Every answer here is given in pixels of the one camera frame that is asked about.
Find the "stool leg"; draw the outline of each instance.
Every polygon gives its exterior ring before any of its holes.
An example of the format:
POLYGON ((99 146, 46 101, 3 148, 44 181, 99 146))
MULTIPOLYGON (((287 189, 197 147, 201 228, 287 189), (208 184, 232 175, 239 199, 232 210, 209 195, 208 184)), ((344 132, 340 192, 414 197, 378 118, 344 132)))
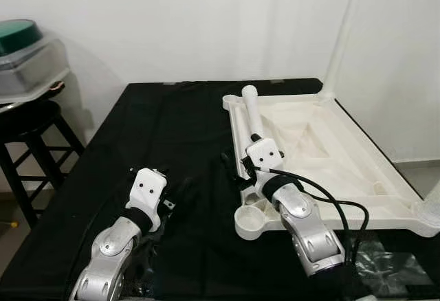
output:
POLYGON ((28 194, 21 183, 19 174, 17 173, 14 163, 12 162, 9 152, 4 144, 0 144, 0 166, 14 193, 16 202, 19 203, 27 223, 30 227, 34 227, 37 222, 34 208, 32 207, 28 194))
POLYGON ((77 155, 81 155, 84 152, 84 146, 81 144, 80 140, 76 137, 75 133, 71 130, 70 126, 60 115, 54 121, 56 128, 64 136, 64 138, 69 142, 70 146, 74 148, 77 155))
POLYGON ((47 149, 46 144, 44 144, 43 140, 38 135, 26 136, 25 142, 47 176, 47 179, 49 179, 55 189, 58 189, 63 183, 64 177, 54 158, 47 149))

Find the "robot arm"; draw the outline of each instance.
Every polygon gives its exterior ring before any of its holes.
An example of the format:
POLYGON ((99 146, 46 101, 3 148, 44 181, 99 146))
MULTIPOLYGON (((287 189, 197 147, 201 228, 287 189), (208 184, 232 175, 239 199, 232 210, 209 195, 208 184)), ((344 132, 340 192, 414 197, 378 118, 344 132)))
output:
POLYGON ((254 141, 246 149, 247 158, 243 162, 250 176, 254 175, 256 193, 271 201, 280 213, 281 222, 292 235, 296 253, 308 276, 342 264, 344 248, 334 231, 322 222, 316 202, 296 187, 295 180, 270 172, 270 169, 283 169, 281 153, 273 139, 261 138, 263 127, 257 111, 255 87, 244 87, 242 94, 254 141), (254 167, 261 167, 261 170, 251 171, 254 167))
POLYGON ((76 281, 70 300, 119 299, 131 252, 143 236, 160 226, 157 206, 165 186, 162 174, 148 168, 137 172, 124 213, 93 241, 91 260, 76 281))

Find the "white handle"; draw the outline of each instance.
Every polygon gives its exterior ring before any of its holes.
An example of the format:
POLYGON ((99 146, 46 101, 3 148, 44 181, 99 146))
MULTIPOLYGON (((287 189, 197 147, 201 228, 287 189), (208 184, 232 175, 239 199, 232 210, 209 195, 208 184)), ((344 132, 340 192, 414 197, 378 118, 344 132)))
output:
POLYGON ((259 113, 259 108, 256 103, 258 98, 258 92, 254 86, 246 86, 241 90, 241 95, 246 104, 247 115, 249 117, 250 131, 252 134, 258 134, 260 137, 264 137, 263 123, 259 113))

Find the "white plastic tray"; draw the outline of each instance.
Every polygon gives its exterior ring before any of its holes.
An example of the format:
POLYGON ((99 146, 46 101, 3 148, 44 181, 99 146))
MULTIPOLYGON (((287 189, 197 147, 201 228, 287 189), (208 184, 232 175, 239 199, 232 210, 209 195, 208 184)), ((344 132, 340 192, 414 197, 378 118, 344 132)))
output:
MULTIPOLYGON (((251 144, 245 105, 241 97, 227 95, 223 108, 230 114, 238 173, 248 179, 240 161, 251 144)), ((323 100, 318 94, 259 96, 258 109, 265 136, 274 138, 285 154, 285 170, 316 181, 337 199, 367 207, 367 229, 408 229, 425 237, 440 231, 439 226, 418 219, 413 211, 421 201, 418 194, 334 99, 323 100)), ((322 197, 312 187, 304 187, 322 197)), ((241 198, 242 206, 235 214, 239 234, 244 228, 254 239, 264 231, 284 229, 269 201, 251 190, 243 191, 241 198)), ((342 229, 333 205, 318 205, 327 226, 342 229)), ((343 210, 349 227, 358 229, 364 218, 362 211, 347 205, 343 210)))

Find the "black tablecloth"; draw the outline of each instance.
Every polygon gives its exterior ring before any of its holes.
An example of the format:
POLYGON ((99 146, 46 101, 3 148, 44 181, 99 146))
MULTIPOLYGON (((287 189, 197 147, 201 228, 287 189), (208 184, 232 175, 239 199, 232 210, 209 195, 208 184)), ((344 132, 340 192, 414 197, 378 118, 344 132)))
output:
MULTIPOLYGON (((316 79, 253 81, 262 95, 316 93, 316 79)), ((232 153, 222 96, 249 82, 127 86, 0 282, 11 300, 60 300, 88 263, 91 242, 126 202, 131 167, 167 170, 176 211, 155 250, 158 298, 292 298, 314 286, 284 232, 244 241, 234 231, 239 194, 220 159, 232 153)), ((440 237, 377 233, 390 252, 410 252, 440 281, 440 237)))

